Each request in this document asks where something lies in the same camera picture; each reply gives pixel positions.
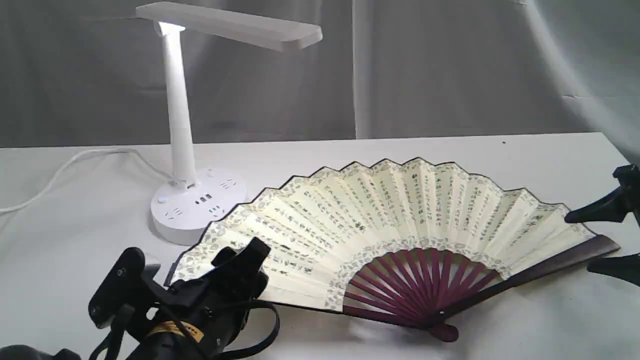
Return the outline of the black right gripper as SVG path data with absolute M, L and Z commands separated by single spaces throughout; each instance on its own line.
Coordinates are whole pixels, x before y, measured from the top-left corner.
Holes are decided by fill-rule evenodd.
M 579 223 L 622 223 L 628 213 L 633 214 L 640 225 L 640 170 L 635 164 L 617 167 L 613 177 L 619 187 L 606 196 L 585 207 L 571 210 L 564 221 Z M 591 260 L 587 271 L 622 280 L 640 287 L 640 255 L 631 254 Z

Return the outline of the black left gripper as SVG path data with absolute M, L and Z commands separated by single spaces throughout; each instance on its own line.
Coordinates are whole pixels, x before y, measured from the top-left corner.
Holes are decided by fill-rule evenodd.
M 270 336 L 249 347 L 227 350 L 249 321 L 251 310 L 269 310 L 259 299 L 269 276 L 263 264 L 271 248 L 258 237 L 222 248 L 213 269 L 197 279 L 179 280 L 156 294 L 153 319 L 131 335 L 139 342 L 130 360 L 242 360 L 265 351 Z

